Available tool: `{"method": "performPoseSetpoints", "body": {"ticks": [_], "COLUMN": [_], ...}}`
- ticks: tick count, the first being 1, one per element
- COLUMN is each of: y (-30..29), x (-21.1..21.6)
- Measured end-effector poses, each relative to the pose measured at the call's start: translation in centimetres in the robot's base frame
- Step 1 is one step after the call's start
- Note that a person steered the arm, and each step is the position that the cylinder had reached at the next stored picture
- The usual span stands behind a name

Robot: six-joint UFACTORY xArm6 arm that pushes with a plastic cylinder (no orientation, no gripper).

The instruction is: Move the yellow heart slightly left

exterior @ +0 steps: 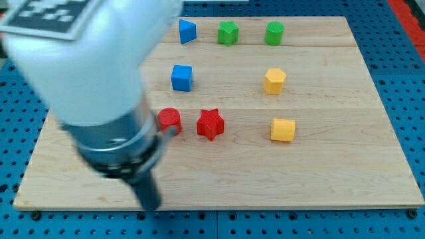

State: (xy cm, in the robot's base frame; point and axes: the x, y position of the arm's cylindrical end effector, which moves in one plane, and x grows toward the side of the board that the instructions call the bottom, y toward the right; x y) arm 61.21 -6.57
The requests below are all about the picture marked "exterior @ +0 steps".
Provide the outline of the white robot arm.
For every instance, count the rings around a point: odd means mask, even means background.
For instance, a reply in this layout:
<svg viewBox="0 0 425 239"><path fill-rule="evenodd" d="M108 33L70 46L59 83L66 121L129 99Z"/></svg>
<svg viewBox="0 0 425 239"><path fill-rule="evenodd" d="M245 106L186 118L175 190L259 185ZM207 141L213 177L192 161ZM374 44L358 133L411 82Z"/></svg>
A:
<svg viewBox="0 0 425 239"><path fill-rule="evenodd" d="M3 47L86 162L130 185L142 208L161 197L151 169L172 129L150 109L140 64L181 14L180 1L10 1Z"/></svg>

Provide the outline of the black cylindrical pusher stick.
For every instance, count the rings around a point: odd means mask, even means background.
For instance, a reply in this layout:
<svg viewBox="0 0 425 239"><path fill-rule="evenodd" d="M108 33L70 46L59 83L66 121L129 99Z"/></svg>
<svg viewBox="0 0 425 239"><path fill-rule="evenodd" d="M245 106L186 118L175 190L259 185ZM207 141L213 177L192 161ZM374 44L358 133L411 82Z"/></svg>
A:
<svg viewBox="0 0 425 239"><path fill-rule="evenodd" d="M151 171L127 182L133 189L140 206L146 211L154 211L161 205L161 195Z"/></svg>

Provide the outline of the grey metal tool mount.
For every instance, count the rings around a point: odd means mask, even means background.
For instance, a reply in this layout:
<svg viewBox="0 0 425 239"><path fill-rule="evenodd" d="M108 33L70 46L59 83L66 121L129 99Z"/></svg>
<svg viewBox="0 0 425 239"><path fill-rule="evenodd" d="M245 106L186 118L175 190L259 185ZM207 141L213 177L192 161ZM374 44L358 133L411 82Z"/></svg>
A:
<svg viewBox="0 0 425 239"><path fill-rule="evenodd" d="M177 128L161 130L157 115L144 96L126 114L94 125L62 128L74 139L82 158L101 175L135 185L150 174Z"/></svg>

